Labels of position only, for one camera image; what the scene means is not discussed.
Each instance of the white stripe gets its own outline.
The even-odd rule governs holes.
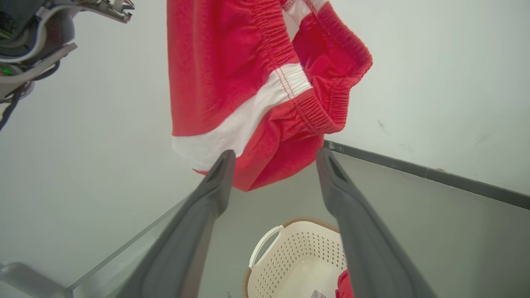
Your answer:
[[[311,0],[311,4],[318,12],[328,0]],[[296,0],[292,6],[287,10],[287,14],[293,21],[300,26],[302,20],[311,13],[311,9],[305,4],[304,0]]]
[[[219,155],[233,149],[241,156],[261,118],[271,108],[309,90],[311,84],[300,64],[275,69],[256,95],[239,106],[214,130],[202,135],[173,137],[173,149],[198,171],[208,171]]]

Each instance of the stitching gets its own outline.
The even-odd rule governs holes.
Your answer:
[[[309,121],[309,119],[305,116],[305,113],[304,113],[302,107],[300,107],[300,103],[298,103],[296,100],[293,100],[293,104],[294,104],[295,111],[296,111],[295,115],[298,118],[301,118],[301,120],[305,123],[305,125],[309,128],[310,131],[312,131],[315,134],[318,134],[316,128],[313,126],[311,121]]]
[[[281,84],[281,86],[284,88],[285,94],[287,94],[287,98],[288,98],[289,100],[292,100],[293,98],[291,98],[291,96],[289,95],[289,92],[287,91],[287,88],[285,88],[285,85],[284,85],[283,81],[281,80],[281,77],[282,77],[282,76],[278,73],[278,70],[277,70],[277,69],[275,69],[274,72],[278,75],[278,78],[280,79],[280,84]]]
[[[329,38],[331,38],[331,39],[332,39],[337,45],[339,45],[341,48],[344,48],[344,45],[343,45],[341,42],[339,42],[339,41],[335,38],[335,36],[334,36],[333,34],[331,34],[331,33],[329,32],[329,30],[327,29],[326,26],[324,26],[324,25],[322,24],[322,22],[320,21],[320,18],[318,17],[318,13],[319,13],[319,12],[316,11],[316,8],[315,8],[315,6],[313,5],[313,3],[311,2],[311,0],[302,0],[302,1],[307,5],[307,7],[309,7],[309,9],[311,10],[311,13],[315,16],[315,19],[316,19],[317,23],[320,25],[320,28],[324,31],[324,33],[326,33],[326,35],[327,35]],[[361,60],[361,61],[362,61],[361,64],[365,64],[365,63],[366,63],[366,61],[365,61],[366,58],[364,58],[364,57],[355,56],[355,57],[353,57],[353,58]]]
[[[281,7],[284,11],[289,10],[297,0],[287,0]]]
[[[335,98],[337,97],[335,94],[337,92],[337,85],[339,84],[339,82],[341,82],[342,80],[345,80],[345,78],[335,78],[333,80],[333,85],[331,87],[331,92],[330,92],[330,104],[328,105],[328,108],[327,108],[327,113],[328,115],[331,114],[330,111],[332,109],[332,106],[333,106],[333,103],[335,102]],[[336,125],[335,123],[335,120],[330,116],[330,119],[331,121],[333,122],[334,125]]]
[[[293,89],[291,88],[291,84],[289,84],[289,80],[287,79],[286,75],[284,74],[284,71],[281,69],[280,67],[280,71],[281,71],[281,75],[284,77],[285,79],[285,82],[287,83],[287,86],[289,87],[289,90],[291,90],[291,95],[293,96],[293,98],[295,98],[295,93],[293,92]]]
[[[315,6],[313,5],[313,3],[311,2],[311,0],[302,0],[302,1],[304,1],[304,3],[307,5],[307,7],[309,7],[309,9],[311,10],[311,13],[315,16],[315,20],[317,21],[319,27],[322,29],[322,31],[324,31],[324,33],[326,33],[325,35],[327,35],[328,38],[331,38],[331,39],[335,42],[335,44],[339,45],[341,48],[344,48],[344,46],[343,46],[340,42],[338,42],[338,41],[336,40],[335,36],[333,36],[333,35],[328,31],[328,29],[326,28],[326,26],[324,26],[324,24],[322,24],[322,22],[321,22],[320,19],[319,19],[318,12],[316,11],[316,8],[315,8]],[[325,39],[326,36],[322,33],[321,30],[319,30],[319,31],[320,31],[321,38],[322,38],[322,39]],[[334,79],[334,82],[333,82],[333,86],[332,86],[332,89],[331,89],[330,95],[335,94],[335,92],[336,92],[335,89],[336,89],[336,87],[337,87],[337,84],[339,83],[339,80],[340,80],[339,78],[335,78],[335,79]],[[333,101],[334,101],[334,98],[333,98],[333,96],[331,96],[331,97],[330,97],[330,104],[328,105],[328,108],[325,109],[325,111],[326,111],[326,113],[327,113],[328,115],[330,114],[330,109],[331,109],[331,106],[333,105],[333,103],[332,103]],[[336,125],[335,120],[334,120],[331,116],[328,116],[328,118],[329,118],[329,120],[331,121],[331,123],[332,123],[333,125]]]

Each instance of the gray floor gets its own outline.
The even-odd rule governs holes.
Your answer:
[[[525,253],[530,211],[348,156],[338,158],[439,297],[530,297],[530,255]],[[199,296],[240,297],[256,243],[272,227],[299,216],[334,223],[324,208],[314,164],[274,185],[247,193],[233,190],[215,224]],[[147,233],[88,279],[76,297],[108,296],[160,230]]]

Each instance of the white wall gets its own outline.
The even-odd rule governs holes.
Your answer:
[[[79,48],[0,133],[0,262],[63,286],[201,179],[171,149],[165,0],[135,2],[127,25],[80,13]]]
[[[530,2],[331,3],[374,66],[327,139],[530,194]]]

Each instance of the cable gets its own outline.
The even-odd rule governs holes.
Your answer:
[[[52,68],[44,71],[43,73],[35,77],[32,81],[26,82],[24,85],[18,87],[13,92],[5,96],[4,99],[0,100],[0,103],[9,103],[9,106],[7,106],[7,108],[5,108],[2,112],[2,119],[0,120],[0,131],[2,130],[2,128],[4,128],[5,124],[9,120],[9,117],[11,116],[11,113],[13,113],[13,110],[16,108],[16,105],[19,103],[19,101],[31,93],[33,87],[35,86],[35,81],[40,81],[54,74],[59,69],[60,65],[61,62],[60,60],[58,60],[57,62],[55,62]]]
[[[16,108],[16,105],[19,103],[19,101],[28,94],[33,91],[33,88],[35,87],[35,82],[27,82],[24,85],[18,87],[13,92],[8,94],[3,100],[0,100],[0,103],[9,103],[9,106],[4,109],[2,112],[2,119],[0,120],[0,131],[2,128],[4,128],[5,124],[9,120],[9,117],[11,116],[11,113],[13,113],[13,110]]]
[[[2,112],[2,119],[0,120],[0,131],[2,130],[2,128],[4,128],[5,124],[9,120],[9,117],[11,116],[11,113],[16,108],[16,105],[19,103],[19,100],[20,100],[21,97],[22,97],[22,91],[21,90],[17,90],[17,91],[15,91],[13,93],[13,96],[12,96],[12,99],[11,99],[11,103]]]
[[[35,77],[33,80],[34,81],[40,81],[43,78],[49,77],[50,75],[54,74],[59,69],[60,65],[61,65],[61,60],[58,60],[57,62],[55,62],[54,66],[52,68],[50,68],[49,70],[41,73],[40,75]]]

